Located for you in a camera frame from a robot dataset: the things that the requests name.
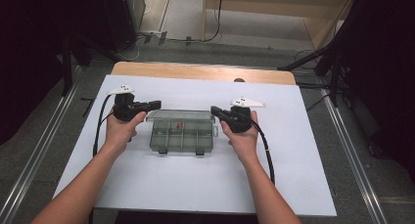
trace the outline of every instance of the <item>hand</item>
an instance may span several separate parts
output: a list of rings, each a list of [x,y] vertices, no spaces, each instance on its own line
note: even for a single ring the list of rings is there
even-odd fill
[[[251,119],[257,123],[256,111],[251,111]],[[233,147],[243,165],[250,161],[258,161],[256,155],[258,132],[254,127],[244,133],[233,133],[224,120],[220,121],[220,125],[223,133],[229,138],[229,144]]]
[[[100,152],[111,153],[118,157],[126,148],[131,137],[137,135],[135,126],[144,121],[145,112],[139,112],[129,122],[117,119],[113,114],[107,118],[107,136]]]

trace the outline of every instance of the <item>black stand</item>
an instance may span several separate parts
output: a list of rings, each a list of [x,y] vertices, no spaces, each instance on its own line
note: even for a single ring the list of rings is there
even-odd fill
[[[336,92],[338,90],[339,74],[342,68],[342,49],[346,44],[346,37],[351,37],[351,28],[356,26],[355,20],[358,16],[358,13],[362,10],[368,0],[355,0],[348,16],[339,29],[338,33],[335,35],[333,40],[325,47],[320,50],[288,65],[285,67],[278,67],[279,70],[291,71],[297,67],[300,67],[312,60],[317,59],[322,56],[320,61],[317,64],[314,72],[318,76],[323,76],[331,69],[332,67],[332,78],[331,78],[331,87],[330,87],[330,100],[332,101],[335,108],[338,106],[336,101]]]
[[[88,38],[76,34],[74,36],[67,36],[64,38],[63,42],[63,63],[64,63],[64,91],[62,96],[66,96],[69,89],[72,86],[72,65],[70,61],[70,52],[73,53],[73,56],[82,66],[89,66],[91,63],[91,57],[88,55],[85,50],[85,46],[91,47],[92,49],[98,51],[114,63],[120,62],[121,59],[103,47],[95,44]]]

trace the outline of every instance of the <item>finger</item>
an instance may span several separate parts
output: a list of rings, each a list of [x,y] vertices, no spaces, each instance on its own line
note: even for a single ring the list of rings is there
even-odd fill
[[[227,133],[229,132],[230,128],[228,123],[225,122],[225,120],[221,120],[220,121],[220,126],[222,126],[222,132],[227,135]]]
[[[134,118],[131,119],[130,124],[137,126],[139,123],[144,121],[144,118],[146,117],[146,112],[139,112],[134,116]]]
[[[255,123],[258,123],[258,115],[257,115],[256,111],[251,111],[251,119],[252,119]]]

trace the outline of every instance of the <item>forearm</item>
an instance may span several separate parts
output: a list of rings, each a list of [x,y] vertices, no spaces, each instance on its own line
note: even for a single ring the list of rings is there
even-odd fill
[[[33,223],[85,223],[116,157],[99,152],[33,220]]]
[[[270,181],[257,159],[245,162],[258,222],[300,223],[284,198]]]

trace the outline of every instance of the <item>wooden table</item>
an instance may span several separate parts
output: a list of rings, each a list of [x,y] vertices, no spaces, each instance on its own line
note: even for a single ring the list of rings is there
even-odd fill
[[[112,74],[224,81],[234,81],[236,78],[242,78],[249,83],[296,85],[294,76],[289,71],[229,66],[119,62],[115,64]]]

